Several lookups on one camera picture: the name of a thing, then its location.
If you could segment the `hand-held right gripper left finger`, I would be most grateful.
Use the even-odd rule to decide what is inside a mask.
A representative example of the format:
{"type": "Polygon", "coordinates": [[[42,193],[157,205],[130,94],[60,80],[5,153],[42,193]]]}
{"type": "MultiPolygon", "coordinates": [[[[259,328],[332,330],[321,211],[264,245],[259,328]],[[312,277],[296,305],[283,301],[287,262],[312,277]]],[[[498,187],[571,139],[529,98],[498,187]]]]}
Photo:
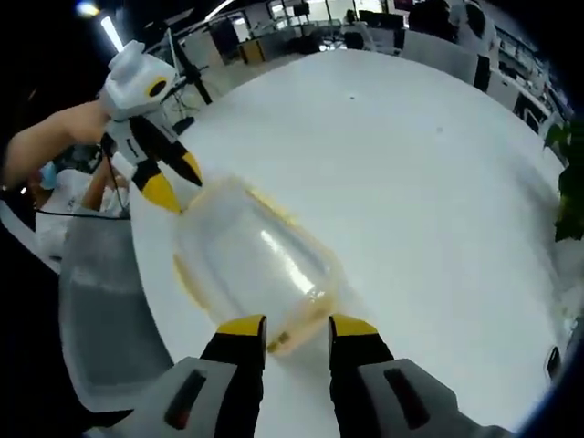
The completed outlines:
{"type": "Polygon", "coordinates": [[[199,358],[187,357],[145,392],[136,437],[252,437],[263,398],[266,316],[220,325],[199,358]]]}

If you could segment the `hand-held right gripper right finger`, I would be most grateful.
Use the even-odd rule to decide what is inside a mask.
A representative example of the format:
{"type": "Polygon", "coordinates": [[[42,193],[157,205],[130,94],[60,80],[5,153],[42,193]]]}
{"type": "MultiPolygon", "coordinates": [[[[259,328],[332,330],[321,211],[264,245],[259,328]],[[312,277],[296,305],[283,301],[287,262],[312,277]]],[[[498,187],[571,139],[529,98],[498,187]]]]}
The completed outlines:
{"type": "Polygon", "coordinates": [[[506,437],[463,414],[455,393],[407,359],[378,330],[342,314],[328,318],[330,399],[342,437],[506,437]]]}

